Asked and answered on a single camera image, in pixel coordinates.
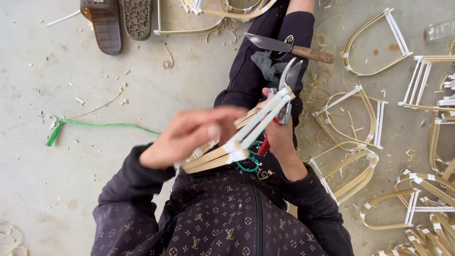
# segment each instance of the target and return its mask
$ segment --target pruning shears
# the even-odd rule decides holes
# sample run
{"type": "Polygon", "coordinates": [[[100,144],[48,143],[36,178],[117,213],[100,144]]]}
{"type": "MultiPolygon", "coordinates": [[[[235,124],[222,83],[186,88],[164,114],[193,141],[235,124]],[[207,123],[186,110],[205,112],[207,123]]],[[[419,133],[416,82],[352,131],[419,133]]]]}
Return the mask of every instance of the pruning shears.
{"type": "MultiPolygon", "coordinates": [[[[291,88],[291,90],[294,92],[295,85],[297,83],[297,78],[298,74],[300,73],[300,69],[302,68],[302,61],[297,62],[297,64],[294,65],[296,62],[297,58],[293,58],[286,66],[284,69],[283,73],[281,74],[280,77],[280,83],[278,89],[281,90],[287,86],[291,88]]],[[[277,93],[276,88],[270,88],[268,90],[268,97],[271,98],[277,93]]],[[[273,118],[273,121],[277,124],[288,124],[289,123],[289,117],[291,116],[291,109],[292,105],[290,102],[288,102],[286,105],[284,105],[283,108],[281,108],[280,112],[276,117],[273,118]]],[[[258,155],[264,155],[268,150],[270,149],[270,144],[268,143],[268,137],[267,134],[265,135],[264,142],[262,143],[261,147],[258,150],[258,155]]]]}

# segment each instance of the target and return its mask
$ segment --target person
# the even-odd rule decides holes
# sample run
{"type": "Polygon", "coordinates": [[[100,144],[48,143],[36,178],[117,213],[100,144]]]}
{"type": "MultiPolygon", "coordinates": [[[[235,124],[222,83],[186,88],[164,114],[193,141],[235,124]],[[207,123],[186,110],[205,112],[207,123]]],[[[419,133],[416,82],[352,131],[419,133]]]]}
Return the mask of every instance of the person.
{"type": "MultiPolygon", "coordinates": [[[[249,32],[280,41],[292,35],[289,43],[310,47],[313,11],[314,0],[280,0],[252,23],[249,32]]],[[[266,128],[270,152],[254,156],[262,171],[270,170],[270,177],[252,172],[257,164],[251,160],[194,174],[180,169],[169,201],[159,221],[155,219],[157,206],[151,200],[175,176],[173,163],[217,137],[219,145],[225,143],[236,133],[233,121],[267,95],[263,87],[277,86],[267,82],[250,60],[256,51],[263,50],[243,40],[229,85],[213,110],[179,112],[154,143],[131,150],[93,211],[96,235],[91,255],[354,255],[337,204],[295,149],[293,129],[303,108],[298,98],[301,82],[291,101],[292,121],[271,122],[266,128]],[[298,207],[298,218],[286,212],[286,201],[298,207]]],[[[294,56],[275,57],[284,63],[294,56]]],[[[305,59],[298,81],[307,66],[305,59]]],[[[257,151],[256,145],[250,149],[257,151]]]]}

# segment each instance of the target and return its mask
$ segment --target zipper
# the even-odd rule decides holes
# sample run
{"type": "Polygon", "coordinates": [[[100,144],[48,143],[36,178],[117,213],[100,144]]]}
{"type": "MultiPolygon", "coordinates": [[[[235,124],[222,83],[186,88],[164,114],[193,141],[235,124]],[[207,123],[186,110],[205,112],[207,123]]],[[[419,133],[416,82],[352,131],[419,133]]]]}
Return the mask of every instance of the zipper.
{"type": "Polygon", "coordinates": [[[254,191],[254,197],[256,199],[256,209],[258,212],[258,217],[256,219],[257,222],[257,233],[256,233],[256,256],[264,255],[263,247],[264,247],[264,233],[262,232],[263,228],[263,220],[262,220],[262,205],[261,205],[261,197],[259,196],[258,190],[251,186],[254,191]]]}

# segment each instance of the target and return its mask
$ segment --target plastic bottle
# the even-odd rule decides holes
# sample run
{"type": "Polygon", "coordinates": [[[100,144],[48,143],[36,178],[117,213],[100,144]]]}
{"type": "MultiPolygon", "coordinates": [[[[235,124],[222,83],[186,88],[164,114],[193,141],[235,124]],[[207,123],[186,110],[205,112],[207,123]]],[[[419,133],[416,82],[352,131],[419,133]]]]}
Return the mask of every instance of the plastic bottle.
{"type": "Polygon", "coordinates": [[[455,37],[455,18],[425,27],[424,41],[426,44],[439,42],[455,37]]]}

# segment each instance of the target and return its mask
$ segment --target wooden knife handle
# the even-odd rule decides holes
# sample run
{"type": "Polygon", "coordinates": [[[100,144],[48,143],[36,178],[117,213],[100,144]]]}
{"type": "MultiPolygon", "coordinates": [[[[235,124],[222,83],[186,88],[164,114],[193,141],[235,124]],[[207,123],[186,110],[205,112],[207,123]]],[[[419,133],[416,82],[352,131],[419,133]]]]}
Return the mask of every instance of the wooden knife handle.
{"type": "Polygon", "coordinates": [[[300,57],[304,57],[310,60],[318,61],[318,62],[323,62],[323,63],[329,63],[332,64],[335,61],[335,55],[323,52],[323,51],[317,51],[313,50],[310,48],[306,48],[303,46],[294,46],[292,49],[292,54],[295,54],[300,57]]]}

